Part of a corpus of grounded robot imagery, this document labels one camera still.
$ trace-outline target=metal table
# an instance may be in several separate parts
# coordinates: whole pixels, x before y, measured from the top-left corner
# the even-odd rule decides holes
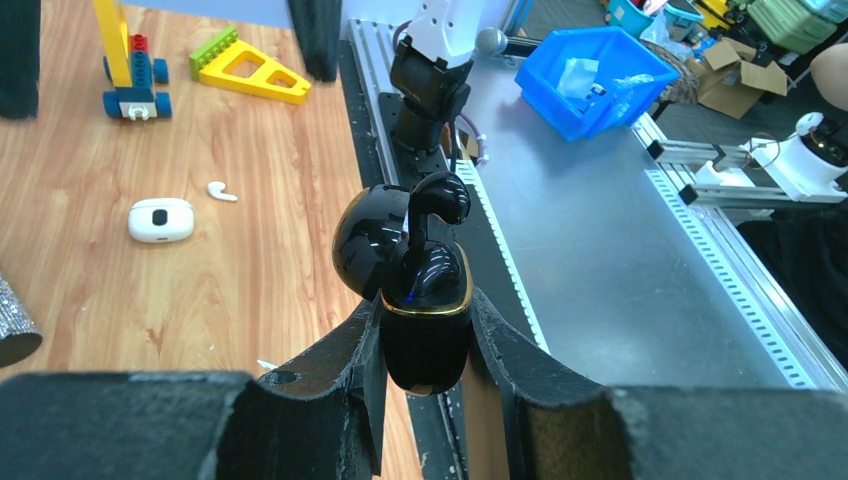
[[[349,28],[366,95],[394,91],[392,31]],[[605,384],[848,391],[845,371],[727,217],[672,193],[691,172],[647,155],[664,138],[647,116],[632,131],[568,143],[520,98],[518,64],[475,61],[464,112],[487,135],[491,161],[460,170],[482,179],[543,348]],[[379,120],[374,128],[382,150]]]

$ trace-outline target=person's arm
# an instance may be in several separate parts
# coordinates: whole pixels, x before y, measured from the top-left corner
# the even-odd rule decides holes
[[[822,97],[831,105],[848,110],[848,43],[834,45],[810,64],[810,74]]]

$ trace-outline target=green toy block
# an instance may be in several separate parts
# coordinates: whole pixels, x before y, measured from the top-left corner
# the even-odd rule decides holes
[[[188,66],[191,69],[191,78],[195,82],[199,82],[200,70],[202,70],[206,65],[209,65],[209,62],[214,60],[215,57],[221,54],[221,52],[229,48],[230,45],[236,43],[236,40],[238,40],[238,32],[234,25],[230,25],[229,27],[221,30],[221,33],[215,35],[211,40],[201,45],[200,48],[192,52],[192,54],[188,56]]]

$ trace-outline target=green storage box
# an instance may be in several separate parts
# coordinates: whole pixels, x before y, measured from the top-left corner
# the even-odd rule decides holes
[[[771,43],[805,54],[836,31],[836,25],[811,12],[800,0],[756,0],[748,15]]]

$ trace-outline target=white charging case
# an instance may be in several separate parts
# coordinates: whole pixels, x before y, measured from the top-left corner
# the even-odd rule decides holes
[[[130,208],[130,236],[144,243],[177,242],[194,231],[194,209],[180,198],[151,198]]]

